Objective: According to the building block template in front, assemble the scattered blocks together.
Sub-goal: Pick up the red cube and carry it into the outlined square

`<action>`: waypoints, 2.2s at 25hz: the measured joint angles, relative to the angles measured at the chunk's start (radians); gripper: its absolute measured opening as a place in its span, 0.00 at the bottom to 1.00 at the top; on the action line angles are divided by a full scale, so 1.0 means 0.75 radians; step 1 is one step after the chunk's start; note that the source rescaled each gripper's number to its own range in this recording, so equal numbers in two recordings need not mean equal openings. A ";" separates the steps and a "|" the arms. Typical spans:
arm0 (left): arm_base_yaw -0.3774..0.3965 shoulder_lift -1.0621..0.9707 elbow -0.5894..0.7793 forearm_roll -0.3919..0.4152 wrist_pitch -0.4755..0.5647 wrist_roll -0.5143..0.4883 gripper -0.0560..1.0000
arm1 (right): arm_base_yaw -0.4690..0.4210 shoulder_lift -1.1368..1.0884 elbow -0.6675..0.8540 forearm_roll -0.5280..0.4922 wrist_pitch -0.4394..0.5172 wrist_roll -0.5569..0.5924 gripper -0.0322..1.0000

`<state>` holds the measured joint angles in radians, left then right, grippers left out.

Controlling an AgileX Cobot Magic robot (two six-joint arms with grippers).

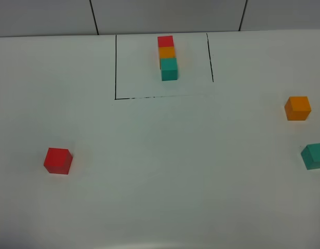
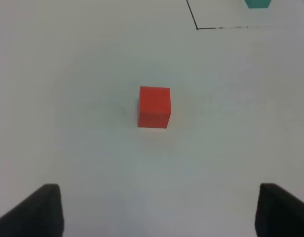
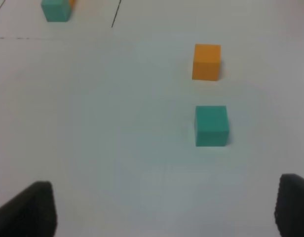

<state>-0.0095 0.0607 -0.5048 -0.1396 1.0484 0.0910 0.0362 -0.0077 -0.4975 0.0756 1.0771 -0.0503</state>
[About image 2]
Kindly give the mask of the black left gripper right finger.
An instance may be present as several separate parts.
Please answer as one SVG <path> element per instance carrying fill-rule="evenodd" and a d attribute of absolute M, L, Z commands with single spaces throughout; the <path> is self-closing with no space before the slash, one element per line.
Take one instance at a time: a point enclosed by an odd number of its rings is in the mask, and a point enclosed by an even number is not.
<path fill-rule="evenodd" d="M 277 184 L 262 183 L 255 230 L 259 237 L 304 237 L 304 202 Z"/>

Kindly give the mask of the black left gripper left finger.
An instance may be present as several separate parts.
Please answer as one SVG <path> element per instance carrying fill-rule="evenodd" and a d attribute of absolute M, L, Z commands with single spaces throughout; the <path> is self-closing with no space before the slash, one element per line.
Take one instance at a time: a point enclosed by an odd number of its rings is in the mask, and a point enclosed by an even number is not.
<path fill-rule="evenodd" d="M 45 184 L 0 217 L 0 237 L 61 237 L 64 214 L 60 186 Z"/>

